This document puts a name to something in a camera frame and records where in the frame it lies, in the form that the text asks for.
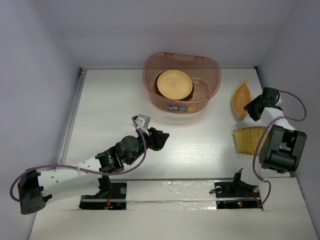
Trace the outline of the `leaf shaped yellow dish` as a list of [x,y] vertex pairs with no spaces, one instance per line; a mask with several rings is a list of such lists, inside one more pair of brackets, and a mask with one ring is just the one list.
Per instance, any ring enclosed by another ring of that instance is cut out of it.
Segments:
[[247,115],[244,107],[252,101],[252,95],[248,87],[248,79],[244,79],[243,83],[235,90],[232,96],[232,107],[240,120]]

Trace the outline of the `rectangular woven bamboo tray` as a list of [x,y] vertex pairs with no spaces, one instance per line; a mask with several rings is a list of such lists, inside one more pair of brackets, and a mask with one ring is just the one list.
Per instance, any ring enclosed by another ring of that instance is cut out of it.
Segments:
[[265,126],[251,126],[233,131],[236,150],[240,154],[254,155]]

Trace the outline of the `dark rimmed beige plate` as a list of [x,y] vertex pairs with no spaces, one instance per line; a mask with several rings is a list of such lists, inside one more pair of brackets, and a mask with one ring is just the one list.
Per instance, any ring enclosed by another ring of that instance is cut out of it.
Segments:
[[[159,77],[160,76],[157,76],[155,78],[155,80],[154,80],[154,90],[159,96],[170,99],[170,97],[167,97],[166,95],[163,95],[163,93],[159,90],[159,87],[158,87]],[[180,98],[179,101],[189,101],[189,100],[191,100],[193,98],[193,92],[194,92],[194,86],[192,85],[190,93],[188,95],[186,95],[185,97]]]

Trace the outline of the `round yellow plastic plate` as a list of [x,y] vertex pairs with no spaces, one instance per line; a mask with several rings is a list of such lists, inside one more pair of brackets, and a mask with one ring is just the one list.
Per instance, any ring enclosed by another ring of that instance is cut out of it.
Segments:
[[163,95],[171,100],[179,100],[192,90],[191,78],[180,70],[167,70],[159,75],[157,86]]

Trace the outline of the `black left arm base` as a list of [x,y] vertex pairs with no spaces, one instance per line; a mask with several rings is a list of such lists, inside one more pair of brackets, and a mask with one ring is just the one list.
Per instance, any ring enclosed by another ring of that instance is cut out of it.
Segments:
[[126,210],[127,182],[111,182],[108,176],[98,179],[99,191],[94,195],[82,195],[79,208],[82,210]]

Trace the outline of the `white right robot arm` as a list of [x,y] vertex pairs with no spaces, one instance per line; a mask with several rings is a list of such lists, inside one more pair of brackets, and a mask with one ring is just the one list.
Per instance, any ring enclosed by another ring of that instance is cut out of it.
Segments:
[[298,169],[307,141],[307,134],[296,130],[288,120],[304,121],[307,117],[307,109],[302,103],[304,116],[301,119],[285,116],[280,106],[281,93],[297,97],[288,91],[264,87],[262,94],[245,105],[243,109],[253,121],[261,120],[266,124],[256,147],[260,150],[258,161],[261,168],[285,174],[293,173]]

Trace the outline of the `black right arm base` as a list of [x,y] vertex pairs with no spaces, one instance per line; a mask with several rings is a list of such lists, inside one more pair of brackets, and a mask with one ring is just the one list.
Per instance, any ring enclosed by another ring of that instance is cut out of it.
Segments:
[[209,191],[216,197],[216,207],[223,209],[262,209],[262,200],[257,185],[242,181],[243,168],[238,170],[232,181],[219,181]]

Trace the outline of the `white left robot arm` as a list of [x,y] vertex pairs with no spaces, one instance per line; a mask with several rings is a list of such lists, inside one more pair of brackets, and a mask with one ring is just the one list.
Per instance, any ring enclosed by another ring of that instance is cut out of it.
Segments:
[[74,165],[56,164],[33,167],[18,177],[20,213],[29,215],[61,199],[89,195],[98,198],[112,191],[111,176],[119,176],[137,169],[145,160],[147,150],[160,151],[169,133],[154,127],[137,130],[138,136],[125,136],[115,146]]

